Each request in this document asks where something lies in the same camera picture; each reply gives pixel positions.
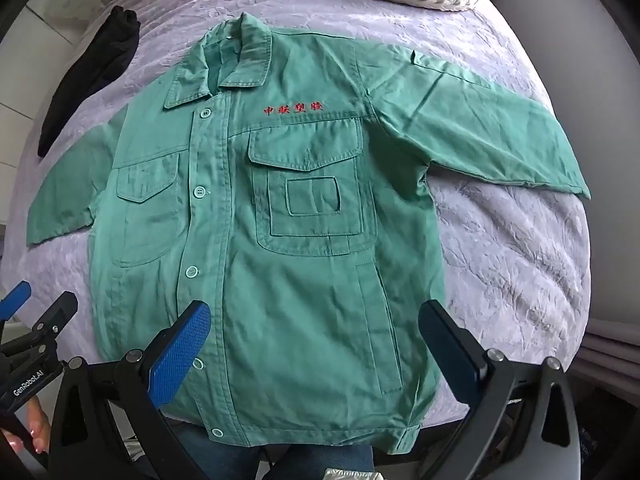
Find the person's left hand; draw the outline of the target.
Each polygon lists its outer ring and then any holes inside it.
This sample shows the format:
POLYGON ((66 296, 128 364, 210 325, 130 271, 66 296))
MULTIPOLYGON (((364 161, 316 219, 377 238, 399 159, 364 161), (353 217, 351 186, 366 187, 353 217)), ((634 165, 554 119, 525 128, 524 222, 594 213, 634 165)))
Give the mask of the person's left hand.
MULTIPOLYGON (((51 425, 48 415, 41 406, 38 396, 33 396, 26 403, 26 416, 29 434, 32 437, 32 446, 37 454, 48 452, 50 448, 51 425)), ((1 429, 2 434, 11 445, 14 452, 21 452, 24 442, 20 437, 11 434, 6 429, 1 429)))

